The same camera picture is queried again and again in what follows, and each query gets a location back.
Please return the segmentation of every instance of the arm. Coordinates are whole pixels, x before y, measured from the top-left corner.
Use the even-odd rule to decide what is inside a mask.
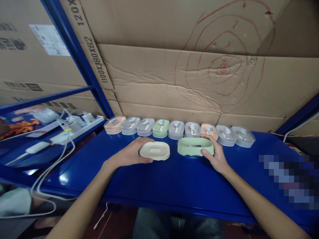
[[[215,154],[212,156],[203,149],[202,154],[210,161],[214,169],[221,173],[236,189],[245,201],[250,211],[255,216],[260,226],[272,239],[281,238],[311,238],[293,220],[286,216],[274,204],[246,183],[227,163],[222,146],[216,140],[206,134],[201,137],[207,138],[214,144]]]
[[[140,148],[147,142],[154,142],[154,140],[138,137],[127,147],[105,161],[93,181],[72,204],[46,238],[82,238],[114,171],[120,166],[151,163],[153,161],[150,158],[139,156]]]

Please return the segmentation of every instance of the green soap dish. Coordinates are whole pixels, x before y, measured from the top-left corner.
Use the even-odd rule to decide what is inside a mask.
[[[153,126],[153,136],[156,138],[165,138],[168,133],[169,121],[159,119]]]
[[[177,152],[180,155],[203,156],[201,150],[206,149],[214,155],[214,145],[205,138],[181,138],[177,143]]]

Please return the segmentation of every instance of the pixelated area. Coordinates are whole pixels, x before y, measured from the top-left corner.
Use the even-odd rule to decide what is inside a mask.
[[[259,162],[294,209],[319,209],[319,156],[259,155]]]

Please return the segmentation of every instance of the person's leg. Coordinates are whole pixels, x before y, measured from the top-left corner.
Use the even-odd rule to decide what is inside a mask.
[[[223,223],[220,220],[194,215],[185,216],[185,220],[185,238],[224,238]]]
[[[133,239],[168,239],[171,230],[171,213],[139,208]]]

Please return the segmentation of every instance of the soap dish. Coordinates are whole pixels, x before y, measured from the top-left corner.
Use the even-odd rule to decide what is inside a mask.
[[[202,123],[200,126],[200,133],[201,134],[208,134],[211,135],[215,140],[218,139],[218,133],[215,128],[215,125],[210,123]]]
[[[140,149],[140,156],[153,160],[167,160],[170,155],[169,145],[164,142],[147,142]]]
[[[122,134],[124,135],[133,135],[136,133],[136,127],[141,121],[140,117],[129,117],[127,120],[122,124]]]
[[[218,124],[216,126],[218,133],[218,142],[224,146],[234,146],[237,140],[234,132],[232,132],[230,126],[226,124]]]
[[[165,138],[167,136],[169,121],[166,119],[159,119],[153,126],[153,136],[156,138]]]
[[[185,124],[183,121],[174,120],[168,128],[168,136],[171,139],[180,139],[184,136]]]
[[[214,155],[214,145],[206,138],[181,138],[177,143],[177,152],[183,156],[203,156],[202,149]]]
[[[187,122],[185,124],[185,137],[199,137],[200,127],[195,122]]]
[[[118,134],[121,132],[121,125],[125,122],[125,116],[114,116],[109,119],[105,124],[104,128],[107,134]]]
[[[236,144],[241,147],[250,148],[256,141],[255,136],[249,130],[244,129],[243,127],[233,126],[232,131],[237,138]]]
[[[154,126],[154,123],[155,123],[155,119],[153,118],[142,119],[136,128],[137,134],[143,137],[150,136],[152,134],[152,128]]]

